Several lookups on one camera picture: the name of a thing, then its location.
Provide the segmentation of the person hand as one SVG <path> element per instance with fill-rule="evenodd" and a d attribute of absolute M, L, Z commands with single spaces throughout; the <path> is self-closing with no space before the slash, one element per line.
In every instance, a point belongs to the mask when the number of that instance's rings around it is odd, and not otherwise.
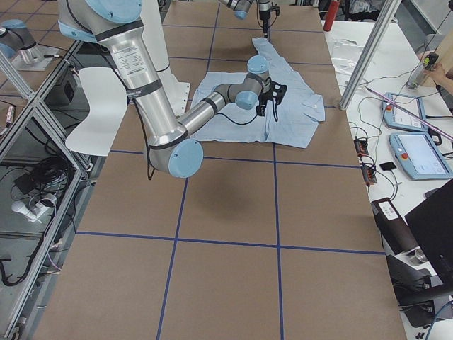
<path fill-rule="evenodd" d="M 442 64 L 439 62 L 432 66 L 431 70 L 424 70 L 423 73 L 440 86 L 444 86 L 451 81 L 451 79 L 447 77 L 447 73 L 444 70 Z"/>

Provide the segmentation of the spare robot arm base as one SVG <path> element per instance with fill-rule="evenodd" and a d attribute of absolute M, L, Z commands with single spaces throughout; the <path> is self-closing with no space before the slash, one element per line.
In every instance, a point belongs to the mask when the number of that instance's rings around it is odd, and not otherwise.
<path fill-rule="evenodd" d="M 57 47 L 38 44 L 19 19 L 1 22 L 1 52 L 19 71 L 45 71 L 60 56 Z"/>

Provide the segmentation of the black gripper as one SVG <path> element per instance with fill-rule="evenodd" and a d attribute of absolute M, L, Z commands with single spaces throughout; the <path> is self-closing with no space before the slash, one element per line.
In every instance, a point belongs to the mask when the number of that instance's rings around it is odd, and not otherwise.
<path fill-rule="evenodd" d="M 271 0 L 258 0 L 258 17 L 263 24 L 263 37 L 268 39 L 268 29 L 271 13 L 275 12 L 276 16 L 280 15 L 280 7 Z"/>
<path fill-rule="evenodd" d="M 273 91 L 268 90 L 266 92 L 261 92 L 258 96 L 258 105 L 256 106 L 256 115 L 265 116 L 265 110 L 268 104 L 268 101 L 273 102 Z"/>

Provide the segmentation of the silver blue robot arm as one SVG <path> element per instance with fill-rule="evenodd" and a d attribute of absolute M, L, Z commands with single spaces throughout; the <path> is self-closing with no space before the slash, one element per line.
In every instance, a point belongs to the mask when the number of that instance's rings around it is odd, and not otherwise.
<path fill-rule="evenodd" d="M 258 25 L 263 31 L 263 37 L 266 39 L 270 38 L 270 28 L 280 16 L 278 4 L 269 0 L 221 0 L 219 3 L 231 9 L 235 17 L 241 20 L 247 17 L 251 7 L 255 4 Z"/>
<path fill-rule="evenodd" d="M 151 168 L 177 178 L 187 178 L 201 167 L 202 145 L 191 138 L 230 103 L 256 109 L 263 115 L 273 94 L 266 58 L 248 61 L 239 84 L 220 84 L 187 113 L 177 117 L 163 74 L 154 62 L 166 50 L 161 15 L 156 1 L 58 1 L 59 29 L 68 38 L 97 43 L 106 48 L 140 113 Z"/>

